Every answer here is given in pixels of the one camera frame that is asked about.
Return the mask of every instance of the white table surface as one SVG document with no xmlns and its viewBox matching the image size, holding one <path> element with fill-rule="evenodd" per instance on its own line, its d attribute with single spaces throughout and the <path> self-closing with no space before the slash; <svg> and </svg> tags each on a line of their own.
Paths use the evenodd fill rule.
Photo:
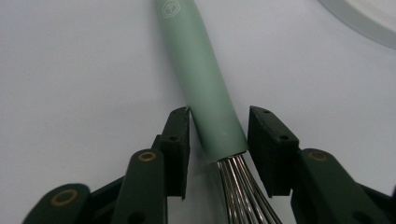
<svg viewBox="0 0 396 224">
<path fill-rule="evenodd" d="M 392 193 L 395 49 L 315 0 L 196 4 L 245 131 L 250 105 L 272 110 L 301 148 L 326 150 L 356 181 Z M 152 0 L 2 1 L 0 223 L 21 223 L 63 184 L 95 190 L 124 175 L 184 105 Z M 295 222 L 289 197 L 270 203 Z M 226 223 L 193 126 L 187 198 L 168 207 L 169 223 Z"/>
</svg>

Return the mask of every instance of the mint green whisk handle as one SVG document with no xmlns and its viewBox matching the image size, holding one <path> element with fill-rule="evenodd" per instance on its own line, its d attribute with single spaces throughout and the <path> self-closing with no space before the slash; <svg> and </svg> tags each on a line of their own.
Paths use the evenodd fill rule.
<svg viewBox="0 0 396 224">
<path fill-rule="evenodd" d="M 169 57 L 207 157 L 248 150 L 199 11 L 192 0 L 155 0 Z"/>
</svg>

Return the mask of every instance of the logo on handle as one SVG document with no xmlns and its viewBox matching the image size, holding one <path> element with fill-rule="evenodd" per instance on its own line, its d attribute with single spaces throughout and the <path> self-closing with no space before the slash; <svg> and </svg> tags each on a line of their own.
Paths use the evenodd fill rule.
<svg viewBox="0 0 396 224">
<path fill-rule="evenodd" d="M 180 11 L 181 7 L 177 1 L 166 1 L 163 5 L 163 17 L 172 18 Z"/>
</svg>

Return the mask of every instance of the whisk wire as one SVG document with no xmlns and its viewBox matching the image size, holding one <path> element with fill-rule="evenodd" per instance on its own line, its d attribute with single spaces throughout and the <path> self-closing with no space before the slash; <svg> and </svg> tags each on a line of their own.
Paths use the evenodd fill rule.
<svg viewBox="0 0 396 224">
<path fill-rule="evenodd" d="M 280 224 L 242 155 L 218 161 L 231 224 Z"/>
</svg>

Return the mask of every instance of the whisk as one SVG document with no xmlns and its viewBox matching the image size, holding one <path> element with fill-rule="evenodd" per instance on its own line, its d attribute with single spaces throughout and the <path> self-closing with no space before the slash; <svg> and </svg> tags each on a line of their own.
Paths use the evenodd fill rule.
<svg viewBox="0 0 396 224">
<path fill-rule="evenodd" d="M 155 0 L 155 5 L 201 144 L 219 167 L 229 223 L 280 223 L 241 155 L 248 143 L 196 5 L 193 0 Z"/>
<path fill-rule="evenodd" d="M 229 223 L 281 223 L 242 155 L 218 161 Z"/>
</svg>

